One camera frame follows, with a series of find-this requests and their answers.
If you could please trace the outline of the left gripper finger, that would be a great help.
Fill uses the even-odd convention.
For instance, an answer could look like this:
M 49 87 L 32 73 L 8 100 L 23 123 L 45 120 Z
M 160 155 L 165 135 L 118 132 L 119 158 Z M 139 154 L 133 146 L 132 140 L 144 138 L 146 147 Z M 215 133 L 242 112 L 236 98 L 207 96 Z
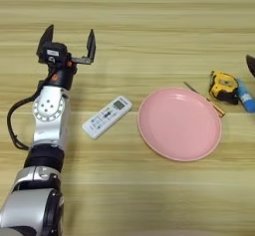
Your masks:
M 91 30 L 87 41 L 88 54 L 81 58 L 73 57 L 72 62 L 76 64 L 90 65 L 94 62 L 96 54 L 96 37 L 94 30 Z
M 38 49 L 37 49 L 37 55 L 40 56 L 42 54 L 42 49 L 43 49 L 43 45 L 46 42 L 51 42 L 53 40 L 53 33 L 54 33 L 54 26 L 50 25 L 44 32 L 44 34 L 42 35 L 40 41 L 39 41 L 39 45 L 38 45 Z

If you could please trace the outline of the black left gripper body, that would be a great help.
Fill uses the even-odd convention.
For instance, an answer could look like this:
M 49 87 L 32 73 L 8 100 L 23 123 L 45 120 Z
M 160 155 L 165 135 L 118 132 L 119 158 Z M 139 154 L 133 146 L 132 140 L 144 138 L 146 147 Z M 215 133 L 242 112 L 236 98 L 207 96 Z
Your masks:
M 70 90 L 74 75 L 77 72 L 77 65 L 68 61 L 65 67 L 57 68 L 53 65 L 48 67 L 48 75 L 51 79 L 47 82 L 48 86 L 64 88 Z

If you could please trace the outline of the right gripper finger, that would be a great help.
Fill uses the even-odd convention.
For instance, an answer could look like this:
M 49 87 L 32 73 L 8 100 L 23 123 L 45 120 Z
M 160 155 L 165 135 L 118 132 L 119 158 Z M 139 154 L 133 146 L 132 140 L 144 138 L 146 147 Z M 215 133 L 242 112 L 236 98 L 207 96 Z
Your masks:
M 252 76 L 255 78 L 255 58 L 250 55 L 246 56 L 246 63 Z

